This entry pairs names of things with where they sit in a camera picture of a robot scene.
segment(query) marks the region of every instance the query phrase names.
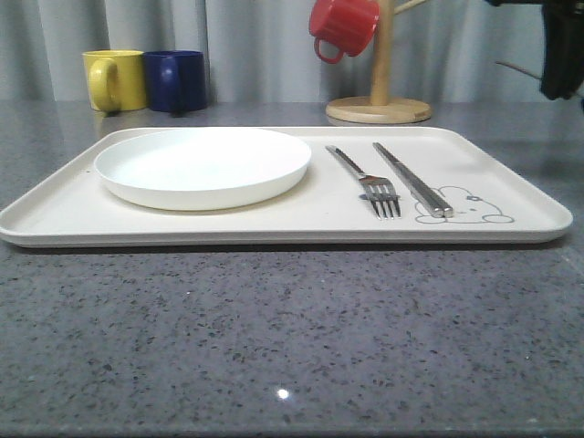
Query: mug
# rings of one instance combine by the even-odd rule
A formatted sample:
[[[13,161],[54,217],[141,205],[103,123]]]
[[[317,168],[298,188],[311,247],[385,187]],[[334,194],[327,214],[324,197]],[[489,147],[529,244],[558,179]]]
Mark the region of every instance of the mug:
[[[202,52],[167,50],[145,52],[143,57],[148,108],[164,112],[206,108],[207,91]]]
[[[345,53],[356,57],[369,44],[379,19],[380,6],[374,0],[317,0],[308,26],[317,56],[329,64],[338,63]],[[335,46],[337,55],[323,55],[321,41]]]
[[[91,108],[126,111],[146,108],[144,67],[139,50],[83,53]]]

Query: countertop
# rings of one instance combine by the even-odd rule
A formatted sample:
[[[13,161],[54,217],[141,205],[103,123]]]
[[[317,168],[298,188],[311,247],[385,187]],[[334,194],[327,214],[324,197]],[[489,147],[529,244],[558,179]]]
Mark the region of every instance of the countertop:
[[[0,243],[0,435],[583,435],[584,115],[440,104],[574,215],[537,245]],[[330,126],[322,103],[113,117],[0,101],[0,208],[115,130]]]

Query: white tray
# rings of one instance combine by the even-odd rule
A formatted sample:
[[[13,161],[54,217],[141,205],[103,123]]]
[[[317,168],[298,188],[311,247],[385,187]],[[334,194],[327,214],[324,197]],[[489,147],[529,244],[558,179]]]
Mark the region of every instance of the white tray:
[[[312,148],[304,179],[276,198],[226,210],[169,212],[127,203],[93,170],[100,151],[160,130],[113,132],[0,213],[0,235],[21,246],[282,243],[540,243],[565,234],[571,213],[460,135],[423,127],[264,128]],[[379,141],[454,208],[434,219],[371,144]],[[380,221],[361,188],[325,145],[339,146],[366,172],[388,176],[402,219]]]

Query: yellow mug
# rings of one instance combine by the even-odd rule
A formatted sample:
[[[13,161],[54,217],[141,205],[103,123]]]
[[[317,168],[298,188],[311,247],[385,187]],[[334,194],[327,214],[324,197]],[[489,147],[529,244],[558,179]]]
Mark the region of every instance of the yellow mug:
[[[83,53],[91,108],[106,112],[146,108],[142,53],[139,50]]]

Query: red mug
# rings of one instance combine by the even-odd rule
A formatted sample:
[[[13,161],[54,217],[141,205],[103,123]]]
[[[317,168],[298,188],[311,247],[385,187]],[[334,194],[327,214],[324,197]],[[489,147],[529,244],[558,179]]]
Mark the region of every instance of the red mug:
[[[380,19],[380,6],[374,0],[317,0],[310,15],[309,31],[317,56],[336,64],[346,53],[356,57],[369,44]],[[326,41],[338,50],[335,57],[320,52]]]

